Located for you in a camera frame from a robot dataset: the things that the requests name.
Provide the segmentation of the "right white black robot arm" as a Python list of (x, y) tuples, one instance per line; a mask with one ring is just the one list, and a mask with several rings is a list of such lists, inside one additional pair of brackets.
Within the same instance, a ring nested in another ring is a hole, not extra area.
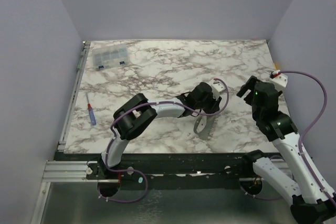
[(335, 190), (316, 168), (291, 117), (279, 110), (278, 99), (288, 77), (275, 71), (270, 79), (264, 82), (251, 76), (237, 96), (251, 106), (257, 127), (278, 150), (293, 178), (260, 150), (243, 156), (241, 171), (246, 177), (258, 175), (272, 186), (297, 223), (323, 223), (335, 217)]

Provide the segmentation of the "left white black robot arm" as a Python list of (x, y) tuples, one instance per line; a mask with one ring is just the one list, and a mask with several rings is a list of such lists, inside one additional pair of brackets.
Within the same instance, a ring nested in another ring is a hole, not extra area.
[(155, 119), (217, 115), (222, 101), (220, 94), (224, 90), (224, 85), (216, 79), (209, 84), (201, 82), (192, 91), (167, 101), (150, 101), (143, 93), (136, 94), (113, 115), (110, 127), (113, 137), (101, 153), (99, 175), (104, 179), (112, 178), (128, 143), (139, 137)]

